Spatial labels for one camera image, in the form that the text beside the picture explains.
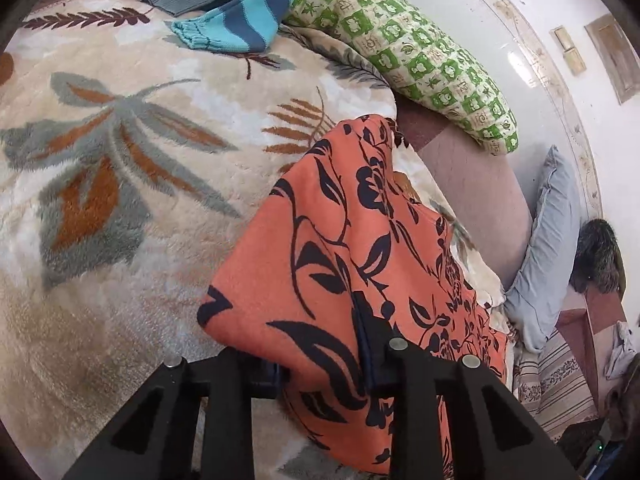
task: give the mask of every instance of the green checkered pillow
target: green checkered pillow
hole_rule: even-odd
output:
[[[295,0],[285,23],[347,43],[395,90],[442,113],[494,155],[518,147],[516,120],[495,82],[408,1]]]

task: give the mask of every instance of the black fur object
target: black fur object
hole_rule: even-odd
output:
[[[597,219],[583,225],[569,279],[575,291],[585,293],[589,282],[603,294],[617,291],[620,287],[617,250],[616,234],[607,221]]]

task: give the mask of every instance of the light blue pillow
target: light blue pillow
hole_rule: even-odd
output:
[[[546,156],[538,194],[531,240],[505,302],[505,312],[524,345],[536,354],[558,322],[581,224],[574,172],[556,146]]]

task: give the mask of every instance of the metal screw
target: metal screw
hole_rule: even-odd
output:
[[[462,364],[467,368],[478,368],[482,363],[475,355],[467,354],[462,358]]]
[[[178,354],[172,354],[164,358],[162,364],[167,368],[175,368],[182,362],[182,356]]]
[[[391,341],[389,341],[389,346],[391,347],[392,350],[402,351],[409,348],[409,343],[406,341],[406,339],[402,339],[401,337],[395,337]]]

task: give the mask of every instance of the orange cloth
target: orange cloth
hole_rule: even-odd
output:
[[[291,370],[286,403],[313,442],[378,474],[389,469],[393,399],[364,390],[352,295],[433,355],[474,354],[505,377],[506,336],[453,259],[452,228],[394,183],[394,133],[372,115],[318,141],[276,183],[198,311],[217,341]],[[450,477],[442,402],[439,412]]]

